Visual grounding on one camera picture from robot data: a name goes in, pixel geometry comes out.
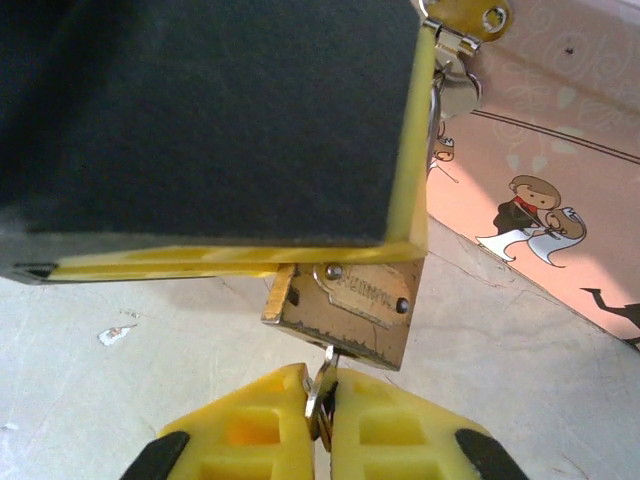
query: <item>black silhouette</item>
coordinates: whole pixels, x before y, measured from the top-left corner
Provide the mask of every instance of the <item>black silhouette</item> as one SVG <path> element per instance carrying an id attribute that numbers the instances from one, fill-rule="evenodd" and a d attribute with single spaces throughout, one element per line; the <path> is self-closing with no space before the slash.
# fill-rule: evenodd
<path id="1" fill-rule="evenodd" d="M 613 313 L 614 315 L 619 315 L 621 317 L 626 318 L 631 321 L 636 327 L 640 328 L 640 303 L 631 303 L 629 305 L 625 305 L 624 307 L 610 307 L 602 298 L 602 291 L 599 288 L 583 288 L 585 292 L 589 292 L 593 295 L 593 299 L 598 305 L 600 310 L 604 310 L 605 312 Z M 624 339 L 629 345 L 638 345 L 640 344 L 640 337 L 635 338 L 627 338 Z"/>

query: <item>cartoon character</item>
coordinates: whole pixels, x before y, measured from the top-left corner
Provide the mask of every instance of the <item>cartoon character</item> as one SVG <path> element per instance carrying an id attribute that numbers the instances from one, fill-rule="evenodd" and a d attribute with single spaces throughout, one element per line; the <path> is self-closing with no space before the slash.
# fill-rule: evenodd
<path id="1" fill-rule="evenodd" d="M 453 140 L 453 138 L 444 136 L 445 129 L 446 126 L 444 122 L 440 123 L 438 137 L 436 138 L 433 146 L 433 154 L 431 156 L 429 164 L 427 165 L 427 178 L 429 177 L 429 173 L 437 168 L 447 177 L 453 180 L 454 183 L 460 183 L 457 179 L 449 175 L 449 173 L 446 172 L 439 163 L 450 162 L 455 157 L 455 141 Z"/>
<path id="2" fill-rule="evenodd" d="M 583 288 L 582 290 L 593 295 L 593 300 L 600 310 L 624 317 L 631 321 L 636 327 L 640 328 L 640 303 L 631 303 L 624 307 L 610 307 L 604 303 L 602 290 L 599 288 Z M 624 341 L 630 345 L 640 345 L 640 337 L 626 338 Z"/>
<path id="3" fill-rule="evenodd" d="M 556 209 L 562 200 L 560 192 L 553 185 L 530 175 L 515 177 L 509 188 L 516 196 L 498 206 L 498 215 L 493 219 L 498 235 L 540 226 L 538 210 Z"/>
<path id="4" fill-rule="evenodd" d="M 509 230 L 493 237 L 476 237 L 478 243 L 505 262 L 513 262 L 515 257 L 507 254 L 509 246 L 527 242 L 531 251 L 545 263 L 554 267 L 550 256 L 559 250 L 577 245 L 587 236 L 587 227 L 582 218 L 571 207 L 554 210 L 537 210 L 537 225 Z"/>

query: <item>gray floor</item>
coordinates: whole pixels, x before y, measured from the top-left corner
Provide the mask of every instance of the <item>gray floor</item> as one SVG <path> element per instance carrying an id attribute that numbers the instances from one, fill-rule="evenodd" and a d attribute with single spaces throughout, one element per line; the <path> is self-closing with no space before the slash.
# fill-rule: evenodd
<path id="1" fill-rule="evenodd" d="M 532 479 L 640 478 L 638 352 L 435 222 L 431 240 L 402 371 L 346 363 L 485 425 Z M 266 295 L 0 280 L 0 479 L 116 479 L 169 421 L 282 365 L 315 371 L 322 352 L 260 325 Z"/>

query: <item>concrete floor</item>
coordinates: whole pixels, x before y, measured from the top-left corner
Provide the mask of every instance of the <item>concrete floor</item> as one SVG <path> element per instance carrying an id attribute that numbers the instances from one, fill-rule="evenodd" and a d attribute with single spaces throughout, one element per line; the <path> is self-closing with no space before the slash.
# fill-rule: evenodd
<path id="1" fill-rule="evenodd" d="M 532 479 L 640 478 L 638 352 L 435 222 L 431 239 L 402 371 L 343 365 L 485 425 Z M 250 278 L 0 280 L 0 479 L 119 478 L 169 421 L 282 365 L 315 372 L 319 349 L 260 325 L 266 295 Z"/>

